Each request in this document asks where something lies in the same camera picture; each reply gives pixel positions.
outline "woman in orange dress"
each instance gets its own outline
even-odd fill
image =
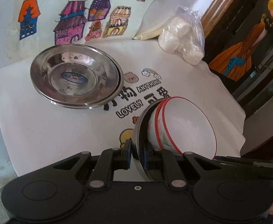
[[[243,42],[237,43],[217,55],[209,68],[238,81],[252,66],[251,55],[266,36],[268,28],[273,28],[273,0],[268,2],[270,16],[263,14]]]

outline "orange dress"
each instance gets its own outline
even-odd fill
[[[261,41],[254,46],[253,44],[262,34],[264,28],[265,23],[263,21],[256,24],[243,42],[237,43],[218,54],[209,64],[209,68],[219,72],[220,74],[230,71],[226,76],[234,81],[238,81],[251,68],[251,55],[254,53]],[[245,63],[241,66],[235,65],[231,69],[230,61],[235,57],[237,59],[242,59]]]

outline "screw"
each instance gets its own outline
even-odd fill
[[[171,182],[172,186],[177,188],[182,188],[186,185],[186,182],[184,180],[176,179]]]
[[[93,188],[100,188],[104,185],[104,182],[101,180],[93,180],[89,183],[89,185]]]
[[[142,187],[141,187],[141,186],[134,186],[134,189],[135,189],[135,190],[141,190]]]

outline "white tablecloth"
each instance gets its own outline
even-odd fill
[[[116,97],[117,106],[109,103],[108,111],[103,107],[77,110],[51,104],[31,83],[32,58],[0,69],[0,127],[18,175],[81,151],[98,155],[106,148],[119,147],[121,132],[134,127],[133,117],[141,114],[150,99],[162,97],[157,91],[160,87],[170,96],[185,97],[201,108],[214,128],[217,155],[240,156],[245,113],[206,63],[193,67],[164,52],[155,40],[92,45],[110,54],[124,73],[133,72],[139,78],[134,84],[124,84],[135,94],[128,100]],[[151,69],[147,70],[149,77],[141,73],[145,68]],[[156,83],[153,71],[161,77],[161,84]],[[154,80],[158,85],[138,90],[141,84]],[[154,97],[145,99],[151,93]],[[132,167],[130,175],[137,180],[139,174]]]

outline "red house drawing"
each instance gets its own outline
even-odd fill
[[[60,21],[55,27],[55,44],[68,44],[80,40],[87,19],[85,1],[69,1],[62,10]]]

